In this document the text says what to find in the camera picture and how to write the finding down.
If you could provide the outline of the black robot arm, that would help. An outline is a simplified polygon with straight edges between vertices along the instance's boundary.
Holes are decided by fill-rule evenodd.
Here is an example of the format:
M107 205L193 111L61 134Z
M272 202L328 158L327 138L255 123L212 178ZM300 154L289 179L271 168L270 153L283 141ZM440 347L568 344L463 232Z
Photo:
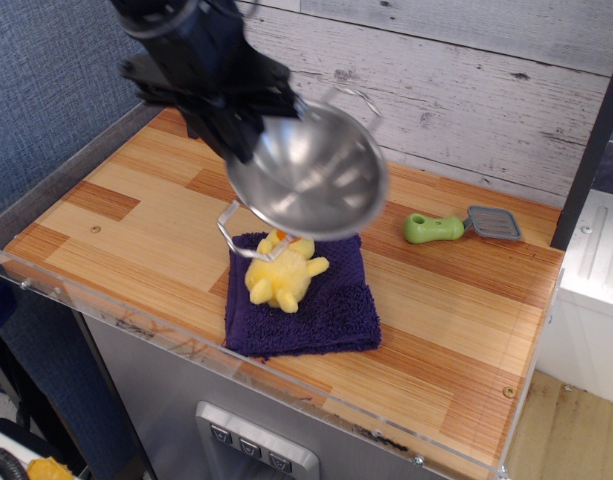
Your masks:
M253 157L267 117L295 118L289 69L255 50L232 1L116 1L123 31L145 54L123 77L150 103L175 107L190 135L228 162Z

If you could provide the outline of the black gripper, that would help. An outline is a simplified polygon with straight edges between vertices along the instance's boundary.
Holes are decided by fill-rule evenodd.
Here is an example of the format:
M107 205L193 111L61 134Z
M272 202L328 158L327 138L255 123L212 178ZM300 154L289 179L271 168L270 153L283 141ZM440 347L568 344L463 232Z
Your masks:
M142 54L125 60L120 74L138 86L144 99L177 104L189 137L241 163L254 155L263 118L299 116L290 70L254 49L212 61L205 55ZM214 112L222 114L221 132Z

